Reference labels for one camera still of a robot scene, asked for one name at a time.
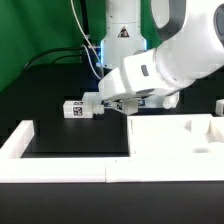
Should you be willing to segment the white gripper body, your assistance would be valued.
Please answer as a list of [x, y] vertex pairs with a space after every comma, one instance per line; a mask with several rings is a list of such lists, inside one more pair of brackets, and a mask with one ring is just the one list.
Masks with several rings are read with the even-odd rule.
[[155, 50], [128, 56], [121, 66], [110, 71], [98, 84], [103, 100], [165, 96], [167, 84], [156, 70]]

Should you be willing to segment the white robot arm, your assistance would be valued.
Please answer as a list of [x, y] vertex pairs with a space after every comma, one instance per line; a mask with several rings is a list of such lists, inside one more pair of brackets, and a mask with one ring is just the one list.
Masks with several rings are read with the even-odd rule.
[[169, 96], [224, 66], [224, 0], [151, 0], [162, 43], [123, 59], [98, 85], [104, 100]]

